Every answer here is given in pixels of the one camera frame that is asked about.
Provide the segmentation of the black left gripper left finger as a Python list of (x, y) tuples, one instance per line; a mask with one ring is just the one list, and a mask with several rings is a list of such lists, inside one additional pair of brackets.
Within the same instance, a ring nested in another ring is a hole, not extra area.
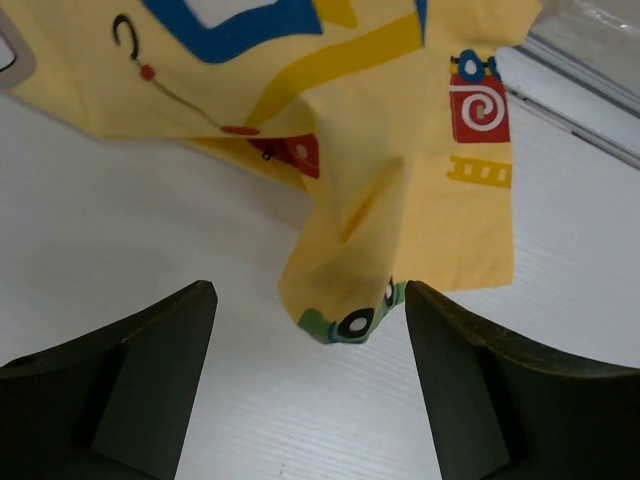
[(3, 365), (2, 478), (175, 478), (216, 307), (196, 281)]

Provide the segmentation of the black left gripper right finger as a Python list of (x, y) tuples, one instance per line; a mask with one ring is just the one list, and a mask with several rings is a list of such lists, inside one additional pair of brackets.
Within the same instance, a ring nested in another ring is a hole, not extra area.
[(405, 290), (411, 346), (445, 479), (635, 479), (639, 372), (570, 354)]

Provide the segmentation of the yellow vehicle-print cloth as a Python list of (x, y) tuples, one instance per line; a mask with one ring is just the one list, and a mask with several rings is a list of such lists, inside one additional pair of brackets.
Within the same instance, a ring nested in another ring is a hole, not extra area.
[(410, 281), (514, 275), (496, 54), (539, 1), (5, 1), (1, 87), (97, 136), (178, 140), (304, 190), (279, 281), (317, 341), (361, 343)]

